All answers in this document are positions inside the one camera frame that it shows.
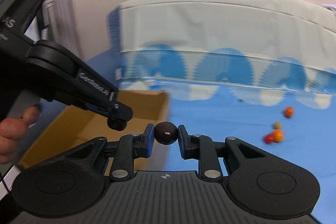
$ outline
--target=red ball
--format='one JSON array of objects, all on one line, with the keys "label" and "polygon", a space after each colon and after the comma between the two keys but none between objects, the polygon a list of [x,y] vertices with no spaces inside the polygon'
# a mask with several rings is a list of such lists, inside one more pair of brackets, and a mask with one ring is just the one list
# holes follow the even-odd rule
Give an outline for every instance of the red ball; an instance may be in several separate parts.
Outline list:
[{"label": "red ball", "polygon": [[274,135],[271,133],[271,134],[267,134],[265,137],[264,137],[264,142],[267,143],[267,144],[271,144],[275,141],[274,139]]}]

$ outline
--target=silver rivet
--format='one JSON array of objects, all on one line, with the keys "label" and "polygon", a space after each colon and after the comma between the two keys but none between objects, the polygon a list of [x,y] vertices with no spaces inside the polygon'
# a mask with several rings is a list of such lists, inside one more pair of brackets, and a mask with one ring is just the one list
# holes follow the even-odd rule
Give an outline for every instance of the silver rivet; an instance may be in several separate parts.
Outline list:
[{"label": "silver rivet", "polygon": [[215,178],[218,178],[221,173],[217,170],[206,170],[204,172],[204,175],[210,179],[215,179]]},{"label": "silver rivet", "polygon": [[114,170],[112,172],[112,176],[115,177],[115,178],[119,178],[119,179],[122,179],[122,178],[125,178],[128,176],[128,172],[126,170]]}]

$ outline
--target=blue surface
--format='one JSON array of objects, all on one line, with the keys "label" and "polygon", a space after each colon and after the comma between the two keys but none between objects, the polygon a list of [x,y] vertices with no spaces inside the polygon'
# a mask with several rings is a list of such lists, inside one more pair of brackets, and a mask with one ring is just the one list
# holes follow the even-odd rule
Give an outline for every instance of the blue surface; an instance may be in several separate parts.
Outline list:
[{"label": "blue surface", "polygon": [[[160,90],[160,85],[152,87]],[[295,115],[287,119],[282,115],[287,106]],[[185,101],[171,99],[170,121],[185,125],[189,135],[203,134],[213,141],[224,141],[235,136],[312,172],[321,186],[320,199],[313,215],[323,224],[336,223],[336,149],[334,117],[336,99],[332,97],[325,110],[307,107],[287,92],[274,106],[241,102],[231,93],[229,86],[220,85],[209,100]],[[283,124],[285,139],[282,143],[266,145],[263,136],[272,131],[272,124]],[[223,173],[226,174],[221,161]],[[178,143],[171,145],[165,170],[197,170],[196,160],[183,160]]]}]

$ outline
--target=human hand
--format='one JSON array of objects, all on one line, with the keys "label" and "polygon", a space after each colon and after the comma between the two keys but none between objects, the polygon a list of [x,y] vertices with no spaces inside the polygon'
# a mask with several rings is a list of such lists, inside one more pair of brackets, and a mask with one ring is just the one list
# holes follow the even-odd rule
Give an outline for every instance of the human hand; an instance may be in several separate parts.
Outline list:
[{"label": "human hand", "polygon": [[39,118],[40,109],[34,106],[28,108],[21,119],[7,118],[0,122],[0,164],[14,159],[19,140],[26,136],[29,125]]}]

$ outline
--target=black cable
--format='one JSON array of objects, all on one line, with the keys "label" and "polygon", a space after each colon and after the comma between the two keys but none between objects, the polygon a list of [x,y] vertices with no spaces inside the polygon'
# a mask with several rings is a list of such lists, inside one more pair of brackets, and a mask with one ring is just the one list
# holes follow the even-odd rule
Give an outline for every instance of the black cable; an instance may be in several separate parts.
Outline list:
[{"label": "black cable", "polygon": [[0,171],[0,182],[3,183],[3,185],[5,186],[5,188],[6,188],[6,190],[7,190],[7,193],[9,194],[9,193],[10,193],[9,188],[8,188],[6,182],[5,182],[4,177],[3,177],[2,174],[1,174],[1,171]]}]

